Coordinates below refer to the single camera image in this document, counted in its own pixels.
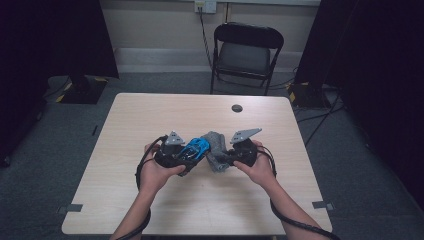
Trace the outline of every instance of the tabletop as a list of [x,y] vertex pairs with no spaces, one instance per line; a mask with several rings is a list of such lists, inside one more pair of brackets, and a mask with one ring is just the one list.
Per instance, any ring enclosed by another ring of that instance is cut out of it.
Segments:
[[[241,112],[234,112],[233,105]],[[273,154],[277,179],[325,230],[332,226],[290,102],[284,97],[194,94],[118,94],[68,212],[65,234],[112,234],[137,195],[136,167],[144,146],[177,132],[186,143],[209,131],[225,136],[262,128],[251,137]],[[172,176],[151,207],[143,234],[284,235],[265,191],[235,167],[214,173],[204,158],[184,177]]]

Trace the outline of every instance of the black folding chair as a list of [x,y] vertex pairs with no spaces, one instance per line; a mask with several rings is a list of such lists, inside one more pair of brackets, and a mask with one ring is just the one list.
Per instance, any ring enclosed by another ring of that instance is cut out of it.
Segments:
[[[215,74],[265,81],[265,93],[274,73],[275,64],[284,45],[283,36],[275,29],[229,22],[218,26],[214,33],[214,52],[210,94],[213,94]],[[271,49],[276,52],[271,60]]]

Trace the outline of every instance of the gray carpet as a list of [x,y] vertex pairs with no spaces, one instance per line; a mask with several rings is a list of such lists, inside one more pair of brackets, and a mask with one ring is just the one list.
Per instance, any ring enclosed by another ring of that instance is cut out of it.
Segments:
[[[276,73],[272,84],[292,77]],[[59,93],[48,97],[42,119],[11,155],[11,166],[0,169],[0,239],[107,239],[64,235],[65,216],[57,209],[71,203],[114,97],[120,92],[208,94],[209,79],[210,73],[202,72],[122,73],[120,80],[107,84],[97,105],[58,104]],[[65,80],[51,78],[49,91]],[[220,82],[216,88],[233,94],[263,93],[263,89]],[[335,99],[335,91],[326,94]],[[276,89],[269,95],[287,93]],[[298,120],[325,113],[296,108],[294,112]],[[319,121],[299,123],[305,140]],[[341,239],[424,239],[422,213],[391,170],[366,148],[364,136],[349,113],[341,110],[325,120],[307,145],[324,200],[335,206],[329,211],[334,233]]]

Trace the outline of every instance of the chair seat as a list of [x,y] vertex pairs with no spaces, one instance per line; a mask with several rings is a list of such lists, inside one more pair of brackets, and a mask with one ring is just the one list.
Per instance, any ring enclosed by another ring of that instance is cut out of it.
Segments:
[[270,50],[234,43],[223,43],[217,70],[268,75]]

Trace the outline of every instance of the forearm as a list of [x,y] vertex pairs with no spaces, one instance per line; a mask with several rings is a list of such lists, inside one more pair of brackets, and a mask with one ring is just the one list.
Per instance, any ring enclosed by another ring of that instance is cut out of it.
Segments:
[[[120,238],[139,227],[146,218],[155,196],[156,192],[154,191],[140,190],[124,219],[110,239]],[[133,239],[140,239],[140,235],[141,233]]]
[[[314,219],[312,219],[281,187],[278,181],[272,182],[272,184],[268,184],[263,187],[268,196],[271,198],[275,208],[278,210],[280,214],[295,221],[306,223],[308,225],[312,225],[315,227],[320,227]],[[284,221],[281,221],[283,224],[283,228],[287,234],[288,239],[296,240],[296,239],[313,239],[313,240],[321,240],[328,239],[319,234],[309,232],[307,230],[295,227],[290,225]]]

